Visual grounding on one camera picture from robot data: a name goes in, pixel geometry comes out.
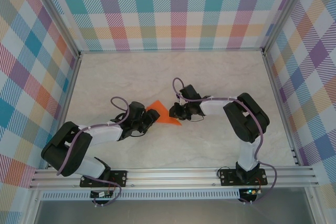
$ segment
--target marble surface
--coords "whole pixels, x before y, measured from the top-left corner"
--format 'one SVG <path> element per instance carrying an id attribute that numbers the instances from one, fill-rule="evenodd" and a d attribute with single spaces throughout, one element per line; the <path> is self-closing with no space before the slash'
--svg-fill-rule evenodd
<path id="1" fill-rule="evenodd" d="M 249 93 L 270 118 L 260 160 L 277 166 L 294 165 L 258 51 L 84 55 L 67 121 L 92 125 L 114 118 L 120 113 L 110 104 L 115 95 L 145 106 L 160 100 L 169 109 L 176 101 L 174 77 L 192 84 L 201 96 Z M 87 155 L 114 168 L 234 166 L 239 141 L 227 117 L 206 116 L 201 122 L 182 121 L 182 126 L 156 123 L 143 137 L 95 145 Z"/>

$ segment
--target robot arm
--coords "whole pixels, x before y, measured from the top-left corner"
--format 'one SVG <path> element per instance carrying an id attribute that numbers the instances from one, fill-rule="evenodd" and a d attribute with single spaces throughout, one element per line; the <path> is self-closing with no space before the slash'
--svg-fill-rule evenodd
<path id="1" fill-rule="evenodd" d="M 188 100 L 207 99 L 206 101 L 188 101 L 185 104 L 175 102 L 169 110 L 170 117 L 180 120 L 191 119 L 193 114 L 227 115 L 235 133 L 241 139 L 240 155 L 236 163 L 236 175 L 247 183 L 259 169 L 259 162 L 255 160 L 255 152 L 260 144 L 259 129 L 247 111 L 237 102 L 232 100 L 211 100 L 211 96 L 201 96 L 192 85 L 187 85 L 180 90 L 183 98 Z M 248 94 L 243 93 L 234 98 L 248 107 L 257 118 L 262 132 L 265 133 L 269 125 L 269 118 L 255 100 Z"/>
<path id="2" fill-rule="evenodd" d="M 129 116 L 119 125 L 108 126 L 110 123 L 117 123 L 125 113 L 118 115 L 111 120 L 106 126 L 95 128 L 88 127 L 79 136 L 78 140 L 73 143 L 70 156 L 64 166 L 61 174 L 65 177 L 73 173 L 109 180 L 110 167 L 98 158 L 85 156 L 89 146 L 104 143 L 107 141 L 120 141 L 126 137 L 132 136 L 133 131 L 139 131 L 145 134 L 150 126 L 160 117 L 156 110 L 146 111 L 143 104 L 132 102 L 129 105 Z M 69 145 L 75 135 L 84 125 L 76 125 L 73 122 L 66 122 L 44 147 L 41 157 L 47 161 L 56 170 L 59 170 L 67 156 Z"/>

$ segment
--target enclosure wall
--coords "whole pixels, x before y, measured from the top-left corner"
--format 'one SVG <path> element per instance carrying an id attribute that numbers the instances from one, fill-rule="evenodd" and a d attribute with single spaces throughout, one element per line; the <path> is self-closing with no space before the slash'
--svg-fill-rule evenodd
<path id="1" fill-rule="evenodd" d="M 40 0 L 0 0 L 0 223 L 17 223 L 75 56 Z"/>
<path id="2" fill-rule="evenodd" d="M 54 0 L 79 48 L 260 48 L 286 0 Z"/>
<path id="3" fill-rule="evenodd" d="M 336 0 L 299 0 L 268 60 L 304 165 L 336 221 Z"/>

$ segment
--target metal base plate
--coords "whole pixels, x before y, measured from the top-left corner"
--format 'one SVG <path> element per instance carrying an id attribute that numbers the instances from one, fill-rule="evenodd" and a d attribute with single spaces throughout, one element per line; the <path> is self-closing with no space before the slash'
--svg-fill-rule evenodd
<path id="1" fill-rule="evenodd" d="M 101 183 L 95 180 L 91 180 L 86 177 L 80 180 L 79 187 L 109 187 L 106 183 Z M 126 170 L 111 170 L 109 181 L 119 184 L 121 187 L 126 186 L 127 171 Z"/>
<path id="2" fill-rule="evenodd" d="M 247 184 L 243 184 L 240 179 L 236 175 L 236 169 L 221 169 L 219 170 L 219 177 L 221 178 L 220 184 L 222 186 L 259 186 L 260 185 L 265 186 L 268 184 L 266 172 L 264 169 L 259 169 L 256 173 L 253 179 L 249 181 Z"/>

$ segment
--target orange object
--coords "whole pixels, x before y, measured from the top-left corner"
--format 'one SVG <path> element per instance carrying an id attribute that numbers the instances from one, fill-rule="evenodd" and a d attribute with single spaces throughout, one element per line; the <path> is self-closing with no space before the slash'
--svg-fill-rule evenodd
<path id="1" fill-rule="evenodd" d="M 181 123 L 176 118 L 169 117 L 169 111 L 159 100 L 155 101 L 154 103 L 152 103 L 151 105 L 147 107 L 147 110 L 150 110 L 150 109 L 154 109 L 160 114 L 160 117 L 156 121 L 156 123 L 171 123 L 171 124 L 182 126 Z"/>

